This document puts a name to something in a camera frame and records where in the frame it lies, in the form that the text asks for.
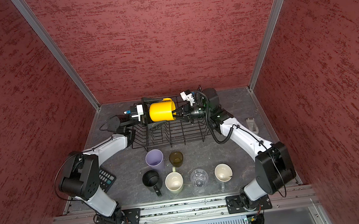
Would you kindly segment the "aluminium corner post left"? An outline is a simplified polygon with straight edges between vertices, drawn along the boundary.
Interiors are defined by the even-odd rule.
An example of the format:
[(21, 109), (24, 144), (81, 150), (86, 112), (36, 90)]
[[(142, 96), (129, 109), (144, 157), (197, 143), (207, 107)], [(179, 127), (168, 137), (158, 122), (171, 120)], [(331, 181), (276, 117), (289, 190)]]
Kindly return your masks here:
[(63, 54), (61, 49), (57, 46), (56, 42), (51, 38), (47, 30), (43, 27), (41, 22), (35, 16), (32, 9), (29, 7), (25, 0), (10, 0), (16, 9), (21, 13), (23, 18), (28, 22), (37, 36), (41, 39), (41, 41), (45, 44), (48, 50), (52, 53), (64, 71), (69, 75), (72, 81), (79, 88), (81, 93), (85, 96), (85, 98), (89, 101), (89, 103), (94, 107), (96, 111), (99, 111), (101, 108), (101, 104), (94, 97), (90, 89), (86, 86), (83, 79), (79, 76), (78, 72), (74, 69), (71, 63), (68, 61), (67, 57)]

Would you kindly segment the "olive glass cup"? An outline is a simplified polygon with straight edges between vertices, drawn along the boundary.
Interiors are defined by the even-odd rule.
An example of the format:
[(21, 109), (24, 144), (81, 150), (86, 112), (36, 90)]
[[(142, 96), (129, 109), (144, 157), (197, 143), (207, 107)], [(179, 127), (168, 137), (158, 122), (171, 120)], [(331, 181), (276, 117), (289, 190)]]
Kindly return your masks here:
[(174, 151), (169, 155), (170, 163), (174, 167), (181, 167), (184, 161), (183, 158), (184, 158), (183, 153), (179, 151)]

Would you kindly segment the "aluminium corner post right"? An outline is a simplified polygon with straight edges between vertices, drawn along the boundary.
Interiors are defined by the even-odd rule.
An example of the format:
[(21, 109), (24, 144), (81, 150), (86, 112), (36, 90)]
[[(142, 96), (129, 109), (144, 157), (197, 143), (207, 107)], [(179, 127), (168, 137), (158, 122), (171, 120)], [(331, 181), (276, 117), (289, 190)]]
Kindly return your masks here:
[(283, 6), (284, 0), (273, 0), (272, 7), (270, 10), (269, 18), (266, 23), (265, 32), (261, 41), (260, 49), (257, 55), (257, 59), (255, 62), (254, 70), (252, 72), (252, 76), (249, 82), (249, 92), (255, 91), (255, 86), (259, 78), (260, 70), (263, 66), (264, 59), (266, 57), (269, 44), (271, 42), (276, 24), (278, 22), (278, 18), (281, 12), (281, 8)]

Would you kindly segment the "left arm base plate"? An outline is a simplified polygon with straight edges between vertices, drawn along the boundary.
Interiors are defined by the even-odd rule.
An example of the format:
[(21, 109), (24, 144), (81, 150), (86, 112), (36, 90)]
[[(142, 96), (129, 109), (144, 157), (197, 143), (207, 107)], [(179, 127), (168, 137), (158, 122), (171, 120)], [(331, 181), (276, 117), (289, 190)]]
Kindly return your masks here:
[(140, 208), (132, 208), (122, 210), (122, 217), (121, 218), (107, 218), (103, 217), (99, 214), (94, 216), (94, 223), (95, 224), (139, 224), (140, 222)]

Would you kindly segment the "lilac plastic cup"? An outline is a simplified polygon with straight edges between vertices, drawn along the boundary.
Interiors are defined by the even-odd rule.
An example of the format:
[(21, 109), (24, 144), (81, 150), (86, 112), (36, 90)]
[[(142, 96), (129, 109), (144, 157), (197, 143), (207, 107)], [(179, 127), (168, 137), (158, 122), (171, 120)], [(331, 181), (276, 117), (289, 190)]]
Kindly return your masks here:
[(163, 171), (165, 169), (164, 154), (159, 149), (148, 151), (145, 157), (145, 162), (155, 171)]

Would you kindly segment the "black calculator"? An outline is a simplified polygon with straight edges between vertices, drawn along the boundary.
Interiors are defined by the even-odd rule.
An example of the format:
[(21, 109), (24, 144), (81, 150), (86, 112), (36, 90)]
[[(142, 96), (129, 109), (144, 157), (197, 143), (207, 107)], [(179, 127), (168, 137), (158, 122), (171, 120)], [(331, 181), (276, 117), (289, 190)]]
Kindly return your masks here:
[(100, 187), (107, 193), (113, 183), (116, 181), (116, 176), (110, 173), (105, 168), (100, 168), (99, 171)]

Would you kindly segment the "cream mug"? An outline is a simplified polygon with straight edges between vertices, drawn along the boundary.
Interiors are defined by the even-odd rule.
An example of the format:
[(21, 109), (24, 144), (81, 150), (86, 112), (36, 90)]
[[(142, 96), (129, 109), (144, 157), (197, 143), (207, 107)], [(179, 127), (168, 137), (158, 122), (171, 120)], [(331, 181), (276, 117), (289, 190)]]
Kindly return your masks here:
[(177, 172), (176, 167), (172, 167), (170, 172), (165, 179), (166, 188), (173, 194), (179, 194), (183, 190), (184, 180), (182, 175)]

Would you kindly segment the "clear glass cup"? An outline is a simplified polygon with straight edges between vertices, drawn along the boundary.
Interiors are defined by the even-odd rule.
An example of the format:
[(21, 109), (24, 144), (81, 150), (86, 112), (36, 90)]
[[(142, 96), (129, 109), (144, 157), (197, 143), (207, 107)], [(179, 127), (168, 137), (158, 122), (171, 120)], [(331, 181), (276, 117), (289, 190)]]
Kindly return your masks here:
[(195, 169), (191, 173), (191, 182), (195, 188), (205, 187), (208, 184), (209, 177), (208, 173), (203, 169)]

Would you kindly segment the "white plastic tool with red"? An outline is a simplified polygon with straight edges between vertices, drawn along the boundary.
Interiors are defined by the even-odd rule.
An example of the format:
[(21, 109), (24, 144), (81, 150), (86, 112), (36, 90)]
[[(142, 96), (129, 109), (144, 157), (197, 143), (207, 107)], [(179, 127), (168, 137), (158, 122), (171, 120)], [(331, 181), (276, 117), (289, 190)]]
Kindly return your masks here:
[(256, 124), (256, 121), (254, 118), (250, 117), (246, 119), (247, 128), (252, 131), (254, 134), (258, 135), (259, 133), (259, 127)]

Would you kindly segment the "yellow mug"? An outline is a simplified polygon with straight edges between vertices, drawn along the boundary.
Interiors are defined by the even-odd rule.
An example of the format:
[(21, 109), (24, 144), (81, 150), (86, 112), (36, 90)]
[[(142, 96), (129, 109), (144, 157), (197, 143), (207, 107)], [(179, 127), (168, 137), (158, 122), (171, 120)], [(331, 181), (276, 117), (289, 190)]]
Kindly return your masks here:
[(149, 116), (153, 122), (174, 121), (176, 110), (175, 103), (171, 98), (164, 98), (162, 101), (153, 103), (149, 107)]

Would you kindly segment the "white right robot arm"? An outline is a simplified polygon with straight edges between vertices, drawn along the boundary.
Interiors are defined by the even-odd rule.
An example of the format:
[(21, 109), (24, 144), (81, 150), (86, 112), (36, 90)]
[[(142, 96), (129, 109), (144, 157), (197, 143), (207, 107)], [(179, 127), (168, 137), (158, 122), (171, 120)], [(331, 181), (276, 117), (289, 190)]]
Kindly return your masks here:
[(272, 195), (296, 177), (289, 151), (282, 142), (261, 138), (225, 110), (215, 89), (181, 92), (186, 104), (173, 111), (173, 118), (184, 122), (203, 119), (214, 141), (225, 144), (232, 140), (255, 162), (256, 177), (241, 189), (245, 203), (254, 203)]

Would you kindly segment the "teal green cup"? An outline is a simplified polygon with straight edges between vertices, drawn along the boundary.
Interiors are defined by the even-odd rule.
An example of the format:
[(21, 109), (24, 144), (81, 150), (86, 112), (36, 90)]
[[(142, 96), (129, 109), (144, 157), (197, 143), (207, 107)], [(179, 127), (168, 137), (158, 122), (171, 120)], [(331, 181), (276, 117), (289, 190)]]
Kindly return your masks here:
[(160, 128), (162, 125), (166, 124), (167, 121), (159, 121), (148, 124), (148, 128), (152, 131)]

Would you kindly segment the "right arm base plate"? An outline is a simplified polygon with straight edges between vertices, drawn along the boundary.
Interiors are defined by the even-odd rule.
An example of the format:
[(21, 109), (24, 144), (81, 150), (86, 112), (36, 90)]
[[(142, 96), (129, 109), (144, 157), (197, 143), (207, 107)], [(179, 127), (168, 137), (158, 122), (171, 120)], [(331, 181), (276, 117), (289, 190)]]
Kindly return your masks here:
[(229, 214), (255, 212), (272, 209), (272, 203), (268, 195), (256, 201), (249, 201), (244, 194), (227, 196), (225, 198)]

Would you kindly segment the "aluminium corner post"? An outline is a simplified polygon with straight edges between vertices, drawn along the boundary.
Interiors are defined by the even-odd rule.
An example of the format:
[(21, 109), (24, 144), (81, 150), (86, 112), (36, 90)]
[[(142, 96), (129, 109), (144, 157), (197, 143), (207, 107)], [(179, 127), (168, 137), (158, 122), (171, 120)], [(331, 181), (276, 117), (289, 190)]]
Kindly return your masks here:
[(41, 39), (41, 41), (45, 44), (48, 50), (52, 53), (64, 71), (69, 75), (72, 81), (79, 88), (81, 93), (85, 96), (85, 98), (89, 101), (89, 103), (94, 107), (96, 111), (99, 111), (101, 108), (101, 104), (94, 97), (90, 89), (86, 86), (83, 79), (79, 76), (78, 72), (74, 69), (71, 63), (68, 61), (67, 57), (63, 54), (61, 49), (57, 46), (56, 42), (51, 38), (47, 30), (43, 27), (41, 22), (35, 16), (32, 9), (29, 7), (25, 0), (10, 0), (16, 9), (21, 13), (23, 18), (28, 22), (37, 36)]
[(283, 6), (284, 0), (273, 0), (272, 7), (270, 10), (269, 18), (266, 23), (265, 32), (261, 41), (260, 49), (257, 55), (257, 59), (255, 62), (254, 70), (252, 72), (252, 76), (249, 82), (249, 92), (255, 91), (255, 86), (259, 78), (260, 70), (263, 66), (264, 59), (266, 57), (269, 44), (271, 42), (276, 24), (278, 22), (278, 18), (281, 12), (281, 8)]

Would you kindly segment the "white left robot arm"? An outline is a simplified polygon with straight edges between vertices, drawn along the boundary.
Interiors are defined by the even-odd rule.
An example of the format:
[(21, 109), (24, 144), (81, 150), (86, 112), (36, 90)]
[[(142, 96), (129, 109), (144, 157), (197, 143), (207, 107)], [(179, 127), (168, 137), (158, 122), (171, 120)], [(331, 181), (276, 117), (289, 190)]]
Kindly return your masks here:
[(100, 167), (134, 142), (133, 126), (151, 123), (149, 106), (162, 101), (161, 98), (143, 98), (123, 114), (109, 118), (104, 125), (112, 136), (90, 149), (71, 153), (61, 168), (58, 190), (84, 202), (106, 220), (122, 217), (121, 207), (100, 186)]

